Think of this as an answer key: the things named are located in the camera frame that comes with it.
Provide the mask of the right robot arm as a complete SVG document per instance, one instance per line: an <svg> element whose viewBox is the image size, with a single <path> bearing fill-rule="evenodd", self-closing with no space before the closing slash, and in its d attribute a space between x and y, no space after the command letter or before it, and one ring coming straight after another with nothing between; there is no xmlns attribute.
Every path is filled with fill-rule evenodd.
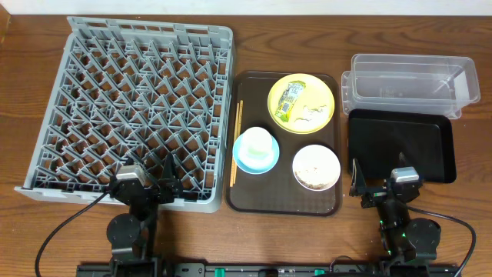
<svg viewBox="0 0 492 277"><path fill-rule="evenodd" d="M361 207L376 208L381 241L389 258L379 262L385 276L429 276L430 261L437 258L441 227L431 219L414 218L408 202L420 193L422 181L413 167L393 169L380 187L370 187L357 159L352 160L349 195L361 197Z"/></svg>

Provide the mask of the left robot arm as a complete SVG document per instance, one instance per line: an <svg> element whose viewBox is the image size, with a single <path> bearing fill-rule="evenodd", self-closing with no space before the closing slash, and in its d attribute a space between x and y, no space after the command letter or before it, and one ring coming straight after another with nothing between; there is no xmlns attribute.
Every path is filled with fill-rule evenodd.
<svg viewBox="0 0 492 277"><path fill-rule="evenodd" d="M169 276L172 269L153 253L158 210L172 203L183 192L173 155L165 157L161 180L147 186L148 177L141 165L129 159L111 177L108 194L126 204L129 212L115 216L107 227L111 243L112 276Z"/></svg>

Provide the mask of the green snack wrapper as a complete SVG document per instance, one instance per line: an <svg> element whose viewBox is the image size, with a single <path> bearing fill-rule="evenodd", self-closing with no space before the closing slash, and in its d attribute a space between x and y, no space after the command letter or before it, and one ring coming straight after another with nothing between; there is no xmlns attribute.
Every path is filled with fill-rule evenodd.
<svg viewBox="0 0 492 277"><path fill-rule="evenodd" d="M288 83L287 88L282 93L278 102L275 116L282 122L288 122L291 117L291 111L295 102L300 98L306 84L303 81L292 81Z"/></svg>

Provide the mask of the white plastic cup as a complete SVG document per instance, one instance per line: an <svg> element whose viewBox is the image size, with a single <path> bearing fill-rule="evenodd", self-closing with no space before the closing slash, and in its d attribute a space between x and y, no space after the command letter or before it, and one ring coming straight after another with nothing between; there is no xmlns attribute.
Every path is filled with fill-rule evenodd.
<svg viewBox="0 0 492 277"><path fill-rule="evenodd" d="M271 134L264 128L251 127L241 135L239 158L244 164L265 163L273 153Z"/></svg>

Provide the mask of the white paper scrap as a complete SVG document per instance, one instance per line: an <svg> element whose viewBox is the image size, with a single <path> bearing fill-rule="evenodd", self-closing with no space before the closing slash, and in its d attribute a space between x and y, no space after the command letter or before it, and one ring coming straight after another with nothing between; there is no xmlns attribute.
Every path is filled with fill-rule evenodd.
<svg viewBox="0 0 492 277"><path fill-rule="evenodd" d="M317 108L303 107L301 116L295 122L322 123L327 119L328 107L326 105Z"/></svg>

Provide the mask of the white pink bowl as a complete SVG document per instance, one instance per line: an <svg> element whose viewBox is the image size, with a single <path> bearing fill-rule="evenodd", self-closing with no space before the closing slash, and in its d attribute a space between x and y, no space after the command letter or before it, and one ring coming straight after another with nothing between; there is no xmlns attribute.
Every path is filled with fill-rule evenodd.
<svg viewBox="0 0 492 277"><path fill-rule="evenodd" d="M292 171L300 185L314 192L335 186L341 176L337 155L323 145L307 145L294 156Z"/></svg>

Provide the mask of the light blue saucer plate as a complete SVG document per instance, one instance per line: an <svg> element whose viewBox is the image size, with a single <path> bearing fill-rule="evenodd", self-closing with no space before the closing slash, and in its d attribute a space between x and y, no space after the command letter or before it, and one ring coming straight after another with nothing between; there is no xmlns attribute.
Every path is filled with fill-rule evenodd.
<svg viewBox="0 0 492 277"><path fill-rule="evenodd" d="M280 147L275 139L275 137L271 137L272 139L272 150L271 154L269 155L269 158L271 159L266 165L259 167L259 168L253 168L249 165L246 165L243 163L240 157L240 147L243 144L243 135L240 135L233 145L232 153L233 153L233 158L235 159L238 167L243 171L246 172L250 175L260 175L264 174L275 167L275 165L278 162L279 156L280 156Z"/></svg>

